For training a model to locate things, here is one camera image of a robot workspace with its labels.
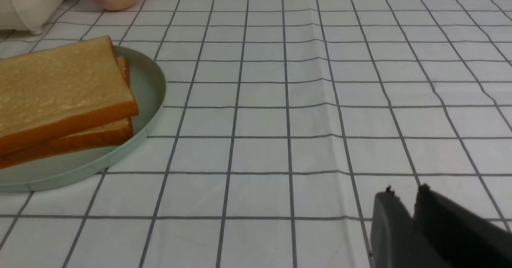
plate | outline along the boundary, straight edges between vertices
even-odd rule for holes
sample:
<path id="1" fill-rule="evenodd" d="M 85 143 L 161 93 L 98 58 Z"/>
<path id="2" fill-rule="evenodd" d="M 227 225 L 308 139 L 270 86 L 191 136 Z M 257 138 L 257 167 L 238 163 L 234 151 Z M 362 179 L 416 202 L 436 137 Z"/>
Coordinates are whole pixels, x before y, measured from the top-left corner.
<path id="1" fill-rule="evenodd" d="M 1 169 L 0 191 L 46 190 L 83 180 L 123 159 L 146 139 L 162 109 L 165 77 L 143 53 L 119 46 L 115 51 L 117 56 L 130 61 L 130 86 L 139 106 L 139 115 L 132 117 L 134 136 L 121 146 L 89 149 Z"/>

table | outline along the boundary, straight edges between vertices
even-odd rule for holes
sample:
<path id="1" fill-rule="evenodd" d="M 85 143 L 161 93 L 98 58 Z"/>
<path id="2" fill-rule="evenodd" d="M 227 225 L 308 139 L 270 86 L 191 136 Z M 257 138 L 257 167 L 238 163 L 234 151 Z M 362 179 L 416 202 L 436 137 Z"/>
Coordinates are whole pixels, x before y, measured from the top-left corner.
<path id="1" fill-rule="evenodd" d="M 373 197 L 512 227 L 512 0 L 65 0 L 0 58 L 108 34 L 168 80 L 130 156 L 0 195 L 1 267 L 373 267 Z"/>

